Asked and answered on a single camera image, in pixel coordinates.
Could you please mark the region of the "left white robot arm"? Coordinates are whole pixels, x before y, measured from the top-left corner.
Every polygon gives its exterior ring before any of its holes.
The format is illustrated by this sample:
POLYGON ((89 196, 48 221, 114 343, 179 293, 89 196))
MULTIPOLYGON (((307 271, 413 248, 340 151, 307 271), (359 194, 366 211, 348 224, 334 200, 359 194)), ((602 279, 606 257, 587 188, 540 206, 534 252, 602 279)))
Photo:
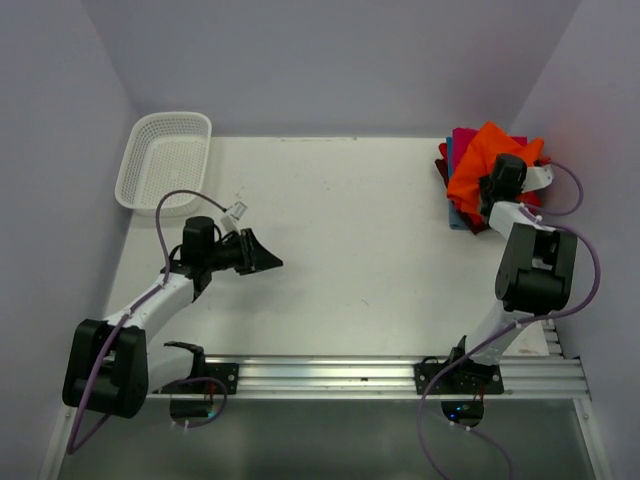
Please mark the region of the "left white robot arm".
POLYGON ((201 296, 214 273, 251 275, 284 264, 252 229, 222 234, 206 216, 188 218, 181 243, 165 254, 159 277, 143 294, 104 320, 85 319, 76 327, 62 389, 65 405, 132 418, 146 396, 162 387, 201 390, 208 379, 202 347, 169 341, 152 353, 150 341, 201 296))

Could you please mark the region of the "orange t shirt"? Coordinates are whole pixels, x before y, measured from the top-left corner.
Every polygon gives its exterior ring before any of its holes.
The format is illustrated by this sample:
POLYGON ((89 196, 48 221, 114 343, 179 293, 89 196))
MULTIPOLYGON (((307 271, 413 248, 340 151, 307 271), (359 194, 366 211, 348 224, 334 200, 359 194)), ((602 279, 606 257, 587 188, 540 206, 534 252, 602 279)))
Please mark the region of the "orange t shirt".
POLYGON ((447 198, 459 211, 468 215, 479 214, 478 180, 491 172, 497 155, 507 153, 518 156, 528 167, 532 167, 542 158, 545 146, 545 141, 540 137, 520 144, 491 121, 477 130, 447 186, 447 198))

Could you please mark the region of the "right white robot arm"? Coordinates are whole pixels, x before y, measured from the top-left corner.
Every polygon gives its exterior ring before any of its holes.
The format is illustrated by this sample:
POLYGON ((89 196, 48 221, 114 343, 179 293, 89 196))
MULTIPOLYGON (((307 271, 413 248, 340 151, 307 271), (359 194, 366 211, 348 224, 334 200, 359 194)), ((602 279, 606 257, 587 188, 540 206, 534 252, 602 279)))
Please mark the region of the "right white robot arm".
POLYGON ((492 309, 450 353, 445 379, 454 391, 470 391, 481 376, 492 379, 521 331, 568 303, 577 237, 544 225, 519 200, 526 187, 538 190, 552 180, 549 167, 529 167, 523 159, 506 153, 499 154, 490 173, 479 180, 480 213, 506 246, 496 274, 492 309))

